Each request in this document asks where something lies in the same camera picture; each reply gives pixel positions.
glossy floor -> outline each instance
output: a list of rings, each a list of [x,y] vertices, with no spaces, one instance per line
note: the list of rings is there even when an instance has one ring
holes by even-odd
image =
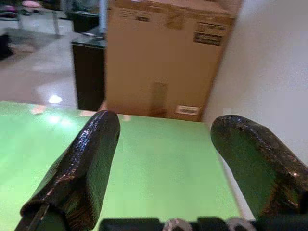
[[[54,35],[51,11],[22,16],[24,31],[33,31],[27,44],[34,48],[30,45],[30,51],[26,47],[22,54],[0,61],[0,100],[50,104],[50,98],[56,95],[62,99],[58,102],[60,106],[77,106],[70,44],[77,33],[72,31],[71,21],[58,22],[60,38]],[[17,29],[18,23],[0,21],[0,30],[6,28]]]

white wall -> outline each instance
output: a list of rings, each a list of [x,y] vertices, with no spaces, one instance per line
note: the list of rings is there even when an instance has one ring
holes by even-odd
[[[308,0],[244,0],[204,121],[224,113],[265,125],[308,165]]]

green table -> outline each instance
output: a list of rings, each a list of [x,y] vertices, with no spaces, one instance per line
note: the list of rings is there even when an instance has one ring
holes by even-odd
[[[33,107],[0,102],[1,231],[14,230],[22,205],[89,119],[61,108],[34,115]],[[100,220],[240,215],[203,123],[119,118],[121,136]]]

brown cardboard box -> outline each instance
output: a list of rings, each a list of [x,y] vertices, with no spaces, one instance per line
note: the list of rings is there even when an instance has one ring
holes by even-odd
[[[116,0],[107,34],[108,108],[200,121],[232,22],[216,2]]]

green surface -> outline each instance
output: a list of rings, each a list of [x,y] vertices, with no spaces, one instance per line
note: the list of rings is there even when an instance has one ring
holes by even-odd
[[[33,107],[0,102],[1,231],[14,230],[22,205],[89,119],[59,108],[33,115]],[[203,123],[119,117],[121,136],[100,220],[239,215]]]

